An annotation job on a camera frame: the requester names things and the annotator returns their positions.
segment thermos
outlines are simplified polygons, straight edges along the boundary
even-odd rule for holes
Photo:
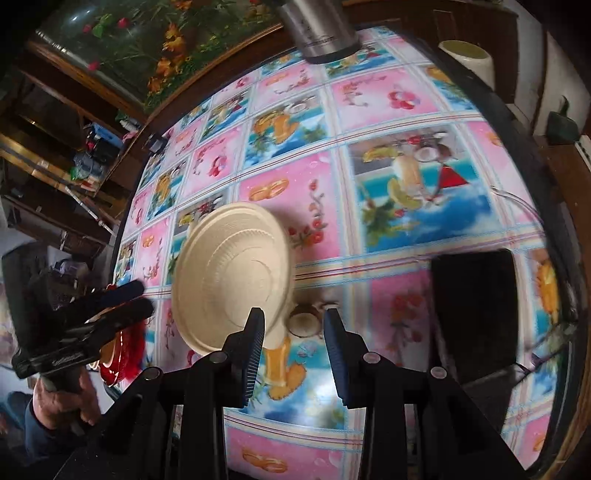
[[[340,0],[267,0],[310,63],[328,63],[361,48]]]

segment person's hand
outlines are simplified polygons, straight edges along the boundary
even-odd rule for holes
[[[33,412],[37,420],[50,430],[68,425],[72,411],[80,410],[80,418],[94,425],[100,418],[99,400],[86,368],[80,369],[80,393],[50,392],[42,381],[35,384]]]

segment paper bowl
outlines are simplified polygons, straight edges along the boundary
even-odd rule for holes
[[[219,350],[242,330],[252,307],[265,313],[266,348],[285,337],[293,290],[291,249],[272,214],[233,203],[207,215],[187,238],[174,272],[173,318],[197,353]]]

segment dark blue sleeve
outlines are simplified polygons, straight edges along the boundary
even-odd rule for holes
[[[80,444],[81,439],[69,428],[45,428],[33,412],[33,401],[29,402],[25,411],[25,448],[30,461],[36,462],[52,456],[67,458]]]

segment patterned tablecloth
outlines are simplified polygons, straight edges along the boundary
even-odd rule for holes
[[[298,304],[338,304],[371,350],[417,370],[427,368],[437,324],[429,259],[510,249],[517,360],[528,362],[524,346],[554,314],[537,281],[549,260],[528,209],[491,190],[531,204],[521,177],[443,72],[386,28],[361,36],[364,48],[341,61],[310,65],[295,52],[245,74],[183,117],[149,160],[114,278],[141,279],[156,304],[142,366],[195,361],[171,314],[174,267],[189,223],[237,201],[257,202],[284,225]],[[287,386],[266,385],[263,356],[247,408],[226,411],[229,466],[264,479],[356,478],[364,412],[336,396],[321,335],[290,335],[284,346]],[[525,467],[544,442],[555,384],[549,365],[514,389],[502,435]]]

